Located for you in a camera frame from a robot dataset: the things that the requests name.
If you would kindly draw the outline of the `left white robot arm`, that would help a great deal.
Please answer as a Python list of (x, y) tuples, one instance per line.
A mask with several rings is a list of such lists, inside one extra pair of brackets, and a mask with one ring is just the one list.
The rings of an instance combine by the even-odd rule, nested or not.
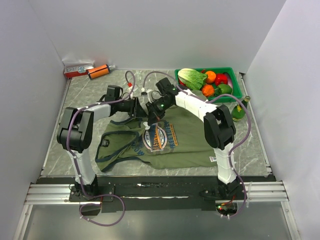
[(117, 112), (128, 113), (131, 118), (147, 116), (139, 99), (132, 96), (132, 92), (122, 98), (122, 91), (120, 86), (110, 85), (97, 102), (80, 108), (67, 107), (58, 127), (57, 142), (67, 151), (75, 171), (73, 192), (87, 201), (93, 201), (99, 195), (98, 179), (89, 154), (94, 123)]

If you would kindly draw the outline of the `olive green t-shirt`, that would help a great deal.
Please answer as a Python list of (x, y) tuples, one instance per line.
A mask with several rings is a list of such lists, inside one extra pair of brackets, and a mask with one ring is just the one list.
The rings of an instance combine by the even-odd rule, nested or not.
[(158, 170), (217, 166), (203, 122), (189, 111), (172, 106), (149, 129), (144, 122), (146, 118), (141, 117), (109, 122), (95, 154), (102, 172), (127, 161), (139, 161)]

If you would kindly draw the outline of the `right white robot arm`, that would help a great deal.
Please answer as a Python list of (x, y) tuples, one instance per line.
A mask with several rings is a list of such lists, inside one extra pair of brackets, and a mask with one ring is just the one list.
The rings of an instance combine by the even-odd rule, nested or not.
[(218, 167), (217, 191), (223, 199), (234, 196), (240, 185), (235, 172), (232, 149), (236, 128), (231, 113), (225, 105), (216, 106), (194, 95), (190, 89), (182, 85), (173, 85), (168, 78), (156, 83), (161, 97), (148, 101), (146, 126), (158, 122), (165, 116), (165, 112), (172, 106), (180, 107), (203, 122), (204, 137), (213, 148)]

